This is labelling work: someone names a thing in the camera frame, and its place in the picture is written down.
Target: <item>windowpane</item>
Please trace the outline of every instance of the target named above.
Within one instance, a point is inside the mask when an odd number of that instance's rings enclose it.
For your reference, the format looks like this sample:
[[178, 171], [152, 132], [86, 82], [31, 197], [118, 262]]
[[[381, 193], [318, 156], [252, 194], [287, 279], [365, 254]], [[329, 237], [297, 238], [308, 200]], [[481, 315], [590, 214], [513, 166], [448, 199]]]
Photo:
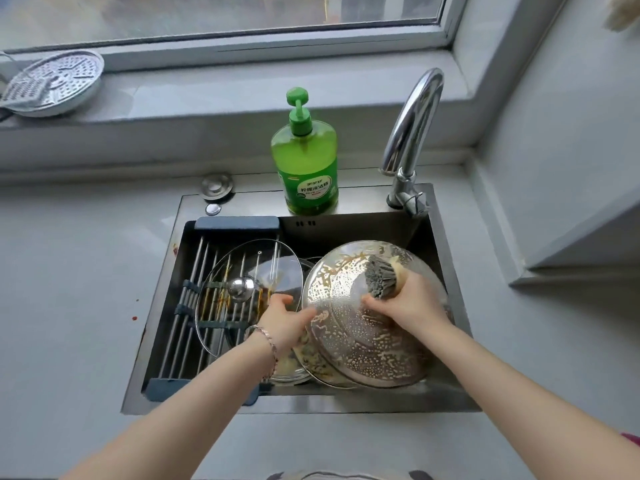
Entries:
[[436, 23], [443, 0], [0, 0], [0, 48]]

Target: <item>bottle label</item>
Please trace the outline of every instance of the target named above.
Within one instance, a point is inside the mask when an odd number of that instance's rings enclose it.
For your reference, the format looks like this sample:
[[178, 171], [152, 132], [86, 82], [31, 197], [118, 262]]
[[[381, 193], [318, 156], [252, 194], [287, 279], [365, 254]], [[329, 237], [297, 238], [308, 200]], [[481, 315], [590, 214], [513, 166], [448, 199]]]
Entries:
[[298, 207], [316, 207], [324, 204], [338, 192], [338, 160], [315, 173], [292, 175], [278, 172], [284, 184], [286, 199]]

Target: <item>woman's right hand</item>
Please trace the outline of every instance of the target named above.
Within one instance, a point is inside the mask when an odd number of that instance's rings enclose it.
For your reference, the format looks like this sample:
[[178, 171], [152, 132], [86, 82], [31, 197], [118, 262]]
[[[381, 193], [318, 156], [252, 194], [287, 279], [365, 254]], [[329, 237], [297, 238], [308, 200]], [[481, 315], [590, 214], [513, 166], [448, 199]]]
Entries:
[[362, 303], [370, 310], [391, 317], [418, 338], [433, 327], [452, 326], [435, 287], [425, 277], [412, 271], [408, 271], [404, 287], [396, 297], [380, 300], [364, 295]]

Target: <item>green pump cap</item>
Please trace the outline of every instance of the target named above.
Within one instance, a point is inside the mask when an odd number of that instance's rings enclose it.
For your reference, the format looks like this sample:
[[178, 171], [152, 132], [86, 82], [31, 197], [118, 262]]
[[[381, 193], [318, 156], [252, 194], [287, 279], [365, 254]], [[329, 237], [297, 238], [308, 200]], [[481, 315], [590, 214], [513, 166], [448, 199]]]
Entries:
[[295, 136], [305, 136], [313, 130], [311, 114], [306, 107], [302, 107], [309, 101], [309, 93], [303, 88], [293, 88], [287, 91], [287, 103], [294, 106], [289, 113], [289, 126]]

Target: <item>green dish soap bottle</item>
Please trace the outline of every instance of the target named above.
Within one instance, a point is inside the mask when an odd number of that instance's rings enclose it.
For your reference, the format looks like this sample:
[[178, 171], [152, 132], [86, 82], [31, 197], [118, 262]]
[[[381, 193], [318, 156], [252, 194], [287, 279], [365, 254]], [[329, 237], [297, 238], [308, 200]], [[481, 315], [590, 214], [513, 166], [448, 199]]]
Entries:
[[315, 216], [338, 202], [338, 136], [331, 125], [311, 119], [309, 94], [287, 92], [294, 106], [289, 124], [271, 139], [271, 154], [284, 184], [287, 206], [294, 214]]

